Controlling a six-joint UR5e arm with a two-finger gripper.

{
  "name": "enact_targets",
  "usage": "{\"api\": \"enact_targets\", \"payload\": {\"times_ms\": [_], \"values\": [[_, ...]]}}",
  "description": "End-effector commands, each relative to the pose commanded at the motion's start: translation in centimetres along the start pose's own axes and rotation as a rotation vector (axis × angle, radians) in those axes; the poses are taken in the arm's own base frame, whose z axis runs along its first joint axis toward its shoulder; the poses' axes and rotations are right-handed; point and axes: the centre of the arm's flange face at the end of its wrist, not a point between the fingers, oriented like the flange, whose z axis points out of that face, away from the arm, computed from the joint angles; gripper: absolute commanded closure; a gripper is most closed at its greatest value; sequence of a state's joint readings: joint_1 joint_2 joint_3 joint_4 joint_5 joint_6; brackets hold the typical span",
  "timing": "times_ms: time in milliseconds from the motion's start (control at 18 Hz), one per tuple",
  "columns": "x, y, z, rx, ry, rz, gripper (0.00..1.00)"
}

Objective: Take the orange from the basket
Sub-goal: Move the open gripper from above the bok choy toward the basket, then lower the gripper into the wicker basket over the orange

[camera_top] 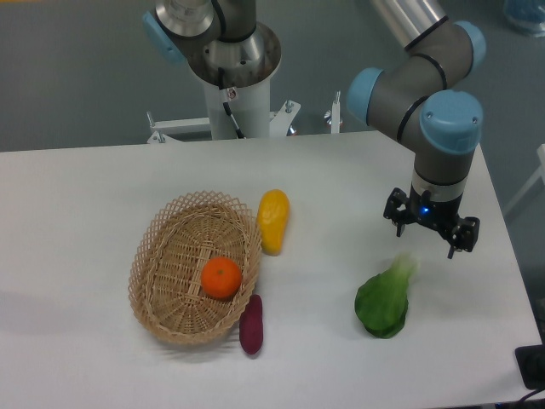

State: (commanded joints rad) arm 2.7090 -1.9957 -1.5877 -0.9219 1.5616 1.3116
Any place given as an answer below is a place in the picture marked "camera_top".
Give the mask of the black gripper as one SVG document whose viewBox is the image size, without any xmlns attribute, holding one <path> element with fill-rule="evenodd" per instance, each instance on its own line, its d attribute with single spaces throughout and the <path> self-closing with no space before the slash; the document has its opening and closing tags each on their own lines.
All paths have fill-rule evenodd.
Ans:
<svg viewBox="0 0 545 409">
<path fill-rule="evenodd" d="M 449 243 L 447 257 L 452 259 L 456 252 L 472 252 L 479 238 L 480 219 L 468 216 L 459 217 L 458 211 L 462 196 L 446 201 L 432 201 L 423 198 L 414 188 L 408 197 L 396 187 L 387 198 L 383 217 L 396 227 L 400 237 L 407 224 L 418 224 L 437 232 Z"/>
</svg>

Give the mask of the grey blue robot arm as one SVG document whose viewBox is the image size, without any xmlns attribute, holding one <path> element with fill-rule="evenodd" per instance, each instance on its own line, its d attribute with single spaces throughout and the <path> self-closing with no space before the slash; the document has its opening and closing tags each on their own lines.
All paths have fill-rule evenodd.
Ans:
<svg viewBox="0 0 545 409">
<path fill-rule="evenodd" d="M 398 230 L 416 223 L 437 232 L 451 252 L 472 251 L 479 219 L 458 210 L 483 110 L 455 86 L 484 59 L 484 36 L 451 21 L 435 1 L 377 1 L 375 8 L 409 57 L 390 72 L 360 72 L 347 109 L 415 155 L 410 191 L 394 189 L 384 216 Z M 187 63 L 203 85 L 214 139 L 273 136 L 270 81 L 281 47 L 257 20 L 254 2 L 159 1 L 142 21 L 163 57 Z"/>
</svg>

